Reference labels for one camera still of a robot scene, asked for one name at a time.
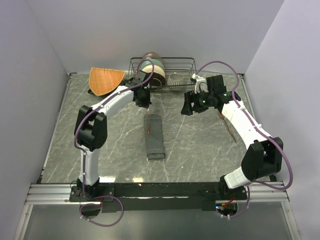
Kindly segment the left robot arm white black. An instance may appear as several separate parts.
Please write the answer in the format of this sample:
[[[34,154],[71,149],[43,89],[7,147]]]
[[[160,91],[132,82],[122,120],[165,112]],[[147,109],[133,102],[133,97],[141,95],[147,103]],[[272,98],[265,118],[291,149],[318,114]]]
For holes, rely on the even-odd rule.
[[[152,76],[152,72],[140,70],[136,76],[122,80],[102,101],[79,109],[73,141],[81,154],[76,184],[86,200],[94,201],[100,195],[98,165],[100,149],[108,137],[108,118],[132,101],[140,108],[147,108],[151,104],[148,85]]]

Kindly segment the copper fork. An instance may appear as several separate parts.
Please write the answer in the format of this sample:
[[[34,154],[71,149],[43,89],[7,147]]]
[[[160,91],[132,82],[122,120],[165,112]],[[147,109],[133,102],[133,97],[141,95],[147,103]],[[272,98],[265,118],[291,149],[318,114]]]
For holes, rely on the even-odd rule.
[[[229,125],[228,125],[228,123],[227,123],[227,121],[226,121],[226,119],[225,119],[225,116],[224,116],[222,113],[220,113],[220,112],[218,112],[218,116],[219,116],[219,118],[220,118],[221,120],[223,120],[223,122],[224,122],[225,126],[227,127],[227,130],[228,130],[230,136],[232,137],[232,139],[234,140],[234,142],[237,143],[237,140],[236,140],[236,138],[235,138],[235,135],[233,134],[231,128],[229,127]]]

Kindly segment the grey cloth napkin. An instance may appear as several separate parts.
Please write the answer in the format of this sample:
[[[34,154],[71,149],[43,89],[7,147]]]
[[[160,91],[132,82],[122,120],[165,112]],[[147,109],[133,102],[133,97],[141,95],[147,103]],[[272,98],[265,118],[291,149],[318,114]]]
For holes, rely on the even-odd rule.
[[[147,134],[146,114],[143,118],[146,156],[150,160],[163,160],[165,158],[165,146],[163,140],[162,117],[158,114],[149,115],[150,133]]]

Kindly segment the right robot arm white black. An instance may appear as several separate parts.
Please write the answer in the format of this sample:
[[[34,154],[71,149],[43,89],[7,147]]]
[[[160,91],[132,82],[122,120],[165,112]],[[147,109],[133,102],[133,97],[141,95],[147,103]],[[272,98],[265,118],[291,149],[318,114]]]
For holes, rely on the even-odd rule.
[[[193,74],[194,90],[184,94],[181,114],[191,116],[213,107],[235,128],[245,144],[240,167],[219,180],[219,195],[230,199],[252,181],[278,173],[282,167],[283,141],[273,138],[249,114],[240,96],[228,91],[222,75],[204,78]]]

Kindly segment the copper spoon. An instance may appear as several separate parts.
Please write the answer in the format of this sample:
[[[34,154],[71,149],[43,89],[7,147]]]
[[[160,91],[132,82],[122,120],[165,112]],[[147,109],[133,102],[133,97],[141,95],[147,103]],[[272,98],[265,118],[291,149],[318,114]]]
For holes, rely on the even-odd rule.
[[[146,132],[150,134],[150,107],[146,109]]]

